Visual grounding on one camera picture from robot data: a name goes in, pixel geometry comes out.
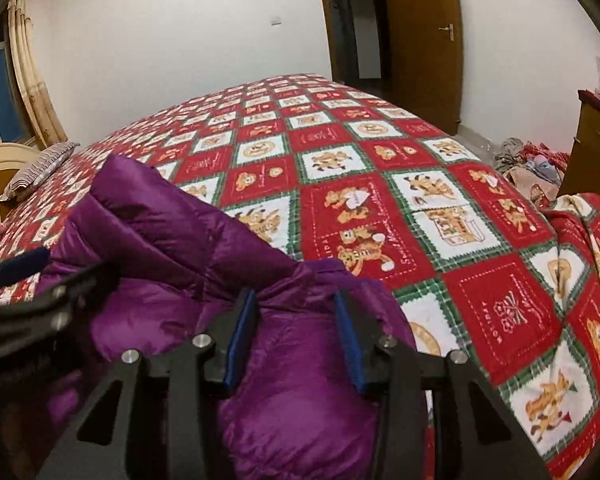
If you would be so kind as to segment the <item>purple hooded down jacket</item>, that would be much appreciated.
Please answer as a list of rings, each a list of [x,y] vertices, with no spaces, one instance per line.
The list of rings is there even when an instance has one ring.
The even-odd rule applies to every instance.
[[[347,290],[386,332],[411,342],[384,284],[357,278],[337,259],[291,259],[120,155],[107,158],[69,214],[38,289],[101,261],[117,263],[121,280],[87,323],[85,366],[50,394],[56,428],[83,405],[106,362],[129,349],[153,356],[190,341],[249,288],[260,306],[257,335],[244,380],[218,408],[237,477],[367,476],[377,408],[350,382],[332,296]]]

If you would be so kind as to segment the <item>clothes pile on floor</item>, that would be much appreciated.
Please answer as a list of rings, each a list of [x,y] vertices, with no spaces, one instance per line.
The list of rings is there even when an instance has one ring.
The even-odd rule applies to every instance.
[[[545,208],[557,198],[569,159],[544,143],[509,138],[495,152],[494,167],[521,195]]]

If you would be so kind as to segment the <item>striped pillow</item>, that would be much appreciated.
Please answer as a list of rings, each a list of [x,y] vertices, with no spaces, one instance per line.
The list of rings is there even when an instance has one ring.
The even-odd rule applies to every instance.
[[[42,151],[35,160],[23,166],[5,186],[0,203],[20,203],[33,194],[79,146],[61,142]]]

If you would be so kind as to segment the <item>red patchwork bear quilt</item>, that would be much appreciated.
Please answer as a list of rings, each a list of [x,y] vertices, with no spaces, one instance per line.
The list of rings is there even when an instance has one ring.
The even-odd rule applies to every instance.
[[[535,207],[407,110],[320,76],[277,76],[160,110],[72,154],[2,222],[0,262],[41,246],[51,259],[112,155],[154,168],[291,259],[337,259],[380,281],[406,317],[406,344],[462,350],[478,366],[545,479],[600,479],[599,195]],[[44,292],[42,272],[0,285],[0,307]],[[64,429],[47,409],[55,386],[0,400],[0,479],[42,479],[120,358]]]

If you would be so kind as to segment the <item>beige patterned curtain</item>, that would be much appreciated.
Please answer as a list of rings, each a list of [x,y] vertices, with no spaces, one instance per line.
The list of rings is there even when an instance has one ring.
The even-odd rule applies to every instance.
[[[36,142],[41,148],[67,142],[68,136],[53,107],[32,49],[32,22],[29,0],[9,0],[7,25],[10,55],[24,109]]]

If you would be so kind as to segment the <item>window with blue pane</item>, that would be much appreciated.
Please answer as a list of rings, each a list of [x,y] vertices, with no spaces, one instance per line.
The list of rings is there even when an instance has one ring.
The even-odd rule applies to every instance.
[[[0,42],[0,137],[4,142],[26,142],[29,133],[23,125],[10,88],[5,43]]]

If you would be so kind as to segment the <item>brown wooden dresser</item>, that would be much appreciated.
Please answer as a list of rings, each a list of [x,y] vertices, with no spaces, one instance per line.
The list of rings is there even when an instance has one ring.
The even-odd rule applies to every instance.
[[[579,123],[559,196],[600,195],[600,94],[579,90],[578,96],[581,102]]]

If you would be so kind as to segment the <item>brown wooden door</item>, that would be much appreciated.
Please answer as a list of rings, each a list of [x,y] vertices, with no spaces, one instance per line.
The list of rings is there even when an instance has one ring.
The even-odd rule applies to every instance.
[[[386,0],[392,102],[457,134],[464,44],[460,0]],[[455,41],[439,27],[454,25]]]

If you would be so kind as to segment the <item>dark wooden door frame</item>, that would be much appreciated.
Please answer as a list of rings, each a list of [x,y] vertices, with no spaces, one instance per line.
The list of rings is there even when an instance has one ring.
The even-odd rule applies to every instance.
[[[379,88],[390,76],[386,0],[322,0],[332,79]]]

